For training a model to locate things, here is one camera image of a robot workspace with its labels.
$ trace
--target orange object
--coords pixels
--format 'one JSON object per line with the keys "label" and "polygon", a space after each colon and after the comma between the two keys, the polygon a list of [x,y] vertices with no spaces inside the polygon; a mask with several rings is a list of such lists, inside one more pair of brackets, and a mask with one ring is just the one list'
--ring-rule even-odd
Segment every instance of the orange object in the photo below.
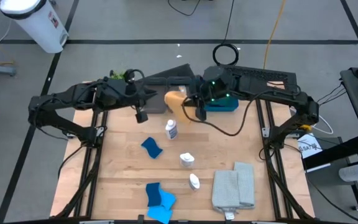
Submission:
{"label": "orange object", "polygon": [[[180,91],[169,91],[164,96],[165,104],[172,110],[173,114],[176,117],[177,121],[183,123],[190,123],[191,121],[186,117],[181,107],[183,100],[186,98],[186,95]],[[186,113],[190,118],[196,119],[196,108],[191,106],[185,107]]]}

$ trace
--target gray cloth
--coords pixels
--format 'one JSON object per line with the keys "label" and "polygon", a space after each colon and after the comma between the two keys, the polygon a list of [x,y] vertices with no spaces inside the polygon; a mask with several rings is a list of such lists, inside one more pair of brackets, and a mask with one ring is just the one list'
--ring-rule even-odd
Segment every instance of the gray cloth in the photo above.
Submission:
{"label": "gray cloth", "polygon": [[212,204],[219,212],[255,208],[254,168],[235,162],[234,170],[217,170],[214,176]]}
{"label": "gray cloth", "polygon": [[212,205],[219,212],[235,212],[240,207],[236,171],[215,171]]}
{"label": "gray cloth", "polygon": [[235,162],[241,209],[255,208],[254,167],[251,164]]}

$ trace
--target white bottle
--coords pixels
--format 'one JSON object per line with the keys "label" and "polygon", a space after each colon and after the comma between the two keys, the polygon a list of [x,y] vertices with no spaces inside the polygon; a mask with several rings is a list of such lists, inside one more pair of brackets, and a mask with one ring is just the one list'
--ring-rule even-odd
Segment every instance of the white bottle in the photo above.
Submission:
{"label": "white bottle", "polygon": [[165,132],[168,139],[174,139],[178,135],[177,122],[175,120],[168,120]]}
{"label": "white bottle", "polygon": [[190,188],[193,190],[200,189],[200,180],[198,180],[198,177],[196,175],[190,174],[189,185]]}
{"label": "white bottle", "polygon": [[180,164],[184,167],[191,167],[194,164],[194,160],[194,157],[188,152],[180,154]]}

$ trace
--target wooden tabletop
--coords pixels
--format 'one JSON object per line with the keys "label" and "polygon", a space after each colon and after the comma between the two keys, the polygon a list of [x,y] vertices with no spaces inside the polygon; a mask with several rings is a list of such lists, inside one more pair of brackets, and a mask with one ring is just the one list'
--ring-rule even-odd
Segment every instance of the wooden tabletop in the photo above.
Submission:
{"label": "wooden tabletop", "polygon": [[[208,113],[208,121],[234,133],[240,126],[247,103],[241,101],[235,112]],[[262,107],[265,123],[268,124],[264,102]],[[288,106],[272,103],[272,109],[276,125],[282,124],[290,117]],[[74,122],[89,126],[91,117],[91,110],[76,111]],[[275,219],[266,165],[258,158],[262,141],[254,102],[249,108],[243,130],[236,137],[225,136],[205,124],[178,123],[177,138],[168,140],[165,135],[168,119],[174,119],[174,115],[149,114],[147,122],[137,124],[135,111],[131,108],[109,112],[92,218],[136,220],[139,214],[143,214],[146,219],[150,219],[146,216],[148,199],[145,186],[148,183],[160,182],[164,191],[173,193],[177,198],[172,208],[172,220],[224,220],[222,213],[212,209],[214,172],[233,170],[234,162],[239,161],[254,166],[255,209],[239,210],[235,221]],[[148,137],[153,137],[163,149],[157,159],[151,159],[147,151],[140,146]],[[298,146],[296,140],[286,140],[286,143]],[[65,157],[79,145],[78,140],[70,140]],[[195,157],[192,169],[180,165],[179,155],[184,152]],[[314,216],[299,152],[289,147],[285,147],[281,152],[289,191],[305,211]],[[51,215],[60,212],[77,190],[84,156],[85,150],[82,150],[62,169]],[[196,192],[188,185],[191,173],[200,178],[201,188]],[[281,213],[285,217],[279,188],[277,192]],[[88,193],[85,193],[84,202],[87,201],[87,196]]]}

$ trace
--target black clamp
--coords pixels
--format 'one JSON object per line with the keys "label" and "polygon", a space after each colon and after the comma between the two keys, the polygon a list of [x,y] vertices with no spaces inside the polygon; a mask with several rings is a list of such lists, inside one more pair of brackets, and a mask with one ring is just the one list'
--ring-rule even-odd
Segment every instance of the black clamp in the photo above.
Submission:
{"label": "black clamp", "polygon": [[144,215],[137,216],[137,224],[143,224],[144,222]]}

